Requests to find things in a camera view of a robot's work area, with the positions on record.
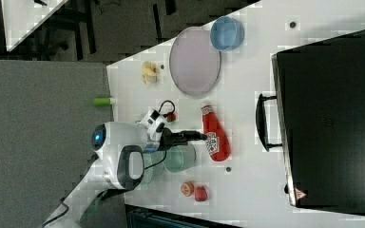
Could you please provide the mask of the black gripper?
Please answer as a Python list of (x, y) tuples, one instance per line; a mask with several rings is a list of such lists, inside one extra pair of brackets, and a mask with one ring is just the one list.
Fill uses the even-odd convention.
[(184, 130), (180, 133), (173, 133), (169, 128), (165, 128), (163, 130), (160, 145), (158, 150), (159, 151), (166, 151), (170, 149), (172, 146), (176, 146), (181, 142), (181, 137), (185, 141), (206, 141), (207, 135), (202, 134), (199, 131), (193, 130)]

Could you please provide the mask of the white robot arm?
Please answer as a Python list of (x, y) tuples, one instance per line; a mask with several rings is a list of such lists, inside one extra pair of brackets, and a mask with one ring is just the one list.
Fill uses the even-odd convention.
[(199, 131), (173, 132), (164, 123), (108, 122), (98, 125), (91, 146), (97, 159), (80, 182), (42, 223), (42, 228), (81, 228), (80, 220), (106, 190), (134, 190), (144, 177), (144, 154), (165, 151), (192, 141), (205, 141)]

